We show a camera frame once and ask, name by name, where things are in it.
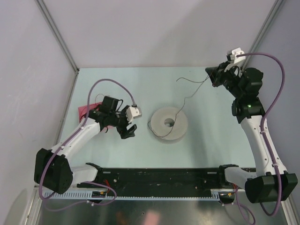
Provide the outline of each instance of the masking tape roll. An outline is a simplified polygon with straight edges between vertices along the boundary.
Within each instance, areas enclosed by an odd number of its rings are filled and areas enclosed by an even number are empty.
[[[183,111],[178,113],[179,110],[164,107],[153,114],[150,124],[156,137],[169,141],[181,140],[188,130],[188,119]]]

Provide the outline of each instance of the white wall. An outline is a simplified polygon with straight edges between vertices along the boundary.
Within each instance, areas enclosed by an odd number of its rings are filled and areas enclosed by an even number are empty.
[[[1,1],[0,30],[0,224],[16,225],[35,154],[54,143],[75,73],[34,0]]]
[[[45,0],[80,68],[215,66],[275,0]]]
[[[286,71],[285,87],[273,111],[268,124],[278,154],[290,173],[296,173],[300,179],[300,1],[286,1],[271,29],[259,47],[259,52],[268,52],[278,57]],[[279,66],[271,59],[255,56],[250,62],[264,72],[260,99],[269,107],[280,83]],[[292,193],[298,210],[300,210],[300,187]]]

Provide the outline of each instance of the tabletop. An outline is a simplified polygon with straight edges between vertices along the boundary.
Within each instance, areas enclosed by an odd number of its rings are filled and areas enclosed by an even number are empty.
[[[147,123],[159,108],[181,108],[184,97],[198,88],[207,74],[204,67],[132,67],[80,69],[61,139],[78,126],[78,107],[87,104],[92,85],[99,79],[110,78],[124,85],[142,110],[134,138],[122,140],[116,129],[93,137],[71,159],[72,166],[92,162],[101,167],[131,168],[206,168],[223,164],[255,167],[247,137],[231,113],[234,97],[224,88],[214,88],[210,79],[189,99],[183,112],[187,116],[186,135],[177,143],[160,142]],[[100,95],[123,99],[131,105],[129,95],[112,82],[100,82],[91,95],[90,104],[103,99]]]

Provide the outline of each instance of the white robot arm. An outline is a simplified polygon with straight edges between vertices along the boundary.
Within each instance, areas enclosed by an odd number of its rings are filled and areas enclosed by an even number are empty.
[[[228,61],[221,63],[218,67],[208,67],[205,70],[214,87],[223,85],[235,97],[232,114],[247,135],[255,159],[256,172],[246,172],[237,165],[222,165],[219,168],[220,182],[224,185],[233,183],[244,189],[251,203],[277,201],[279,174],[274,167],[276,166],[281,178],[281,200],[284,201],[296,187],[298,180],[296,174],[287,172],[280,160],[268,132],[267,120],[264,120],[261,129],[265,111],[258,93],[263,84],[263,73],[255,68],[241,71],[241,63],[246,57],[240,48],[229,51],[227,54]]]
[[[43,186],[63,194],[71,185],[79,184],[86,181],[93,181],[98,172],[98,166],[87,163],[82,166],[70,167],[69,161],[80,151],[80,149],[93,136],[97,135],[107,126],[117,128],[122,139],[135,136],[137,126],[134,124],[127,130],[127,126],[135,118],[141,117],[141,109],[137,106],[126,106],[121,112],[116,110],[118,99],[105,96],[101,105],[96,109],[89,111],[86,120],[78,125],[75,131],[66,138],[65,141],[53,146],[51,150],[41,149],[37,153],[34,180],[40,183],[42,173],[49,158],[58,151],[51,165],[47,169]]]

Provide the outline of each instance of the metal floor panel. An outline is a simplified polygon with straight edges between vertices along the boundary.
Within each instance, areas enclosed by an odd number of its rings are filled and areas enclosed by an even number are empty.
[[[282,209],[275,217],[266,216],[259,204],[247,203],[257,225],[286,225]],[[62,208],[76,200],[49,200],[49,208]],[[273,203],[266,204],[269,211]],[[44,207],[38,225],[246,225],[237,206],[214,201],[131,201],[118,200],[107,206],[80,204],[62,212],[49,212]]]

